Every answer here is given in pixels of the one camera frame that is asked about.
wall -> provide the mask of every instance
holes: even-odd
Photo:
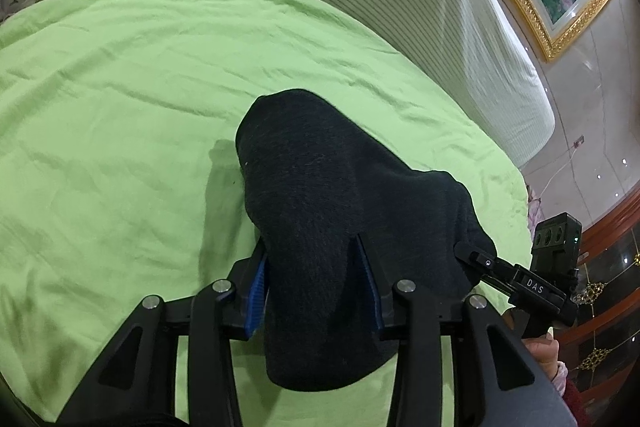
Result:
[[[569,212],[586,228],[640,180],[640,4],[610,0],[550,64],[537,60],[514,17],[503,8],[538,69],[556,115],[553,136],[522,172],[538,195],[546,187],[546,217]],[[574,150],[581,136],[584,143]]]

sleeve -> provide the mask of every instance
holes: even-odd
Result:
[[[567,407],[574,415],[578,427],[591,427],[591,419],[582,406],[580,391],[578,391],[578,388],[575,386],[575,384],[568,378],[566,380],[566,386],[564,388],[564,395],[562,399],[564,399]]]

bed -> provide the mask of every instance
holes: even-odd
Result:
[[[52,421],[143,296],[192,295],[251,253],[233,139],[265,93],[312,90],[412,168],[449,171],[498,254],[528,266],[514,162],[389,42],[322,0],[46,0],[5,21],[0,371],[20,399]],[[344,389],[294,393],[268,380],[259,336],[232,349],[248,427],[386,423],[394,360]]]

finger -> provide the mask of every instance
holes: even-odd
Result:
[[[511,314],[511,308],[509,308],[507,311],[505,311],[502,314],[502,318],[503,320],[506,322],[507,326],[513,330],[513,328],[515,327],[515,322],[513,320],[513,315]]]
[[[557,362],[559,344],[558,341],[538,341],[537,339],[527,339],[528,343],[525,346],[531,353],[534,359],[540,363]]]

